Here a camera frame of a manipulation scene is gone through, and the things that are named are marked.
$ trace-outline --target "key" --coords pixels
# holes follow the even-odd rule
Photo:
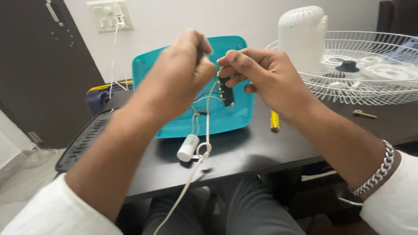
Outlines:
[[[354,110],[354,111],[353,111],[353,114],[355,114],[355,115],[363,115],[363,116],[366,116],[366,117],[369,117],[369,118],[373,118],[373,119],[376,119],[376,118],[377,118],[377,116],[374,116],[374,115],[371,115],[371,114],[364,113],[364,112],[363,112],[363,111],[361,111],[361,110]]]

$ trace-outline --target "door handle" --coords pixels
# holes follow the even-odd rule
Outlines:
[[[58,19],[58,16],[56,15],[54,9],[52,8],[51,0],[46,0],[45,5],[46,5],[46,8],[49,10],[49,13],[51,14],[54,21],[57,22],[59,26],[64,26],[64,24]]]

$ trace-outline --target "white shirt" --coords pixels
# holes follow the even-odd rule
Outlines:
[[[365,202],[361,217],[380,235],[418,234],[418,158],[402,153],[396,172]],[[80,199],[64,174],[41,189],[0,235],[122,235]]]

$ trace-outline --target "hand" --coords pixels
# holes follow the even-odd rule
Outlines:
[[[216,66],[204,53],[212,53],[206,37],[194,29],[186,29],[172,46],[161,52],[125,107],[140,115],[149,114],[159,125],[183,114],[216,74]]]
[[[233,87],[250,79],[245,93],[257,93],[266,105],[287,121],[292,121],[312,105],[321,105],[305,86],[292,65],[289,57],[282,51],[246,48],[230,50],[218,60],[223,66],[219,77],[233,77],[226,83]]]

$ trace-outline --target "right hand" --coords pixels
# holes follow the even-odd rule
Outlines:
[[[264,103],[282,118],[292,122],[305,112],[322,105],[306,87],[289,57],[283,51],[246,48],[230,50],[218,60],[223,66],[219,77],[233,77],[226,83],[233,87],[246,80],[245,93],[257,93]]]

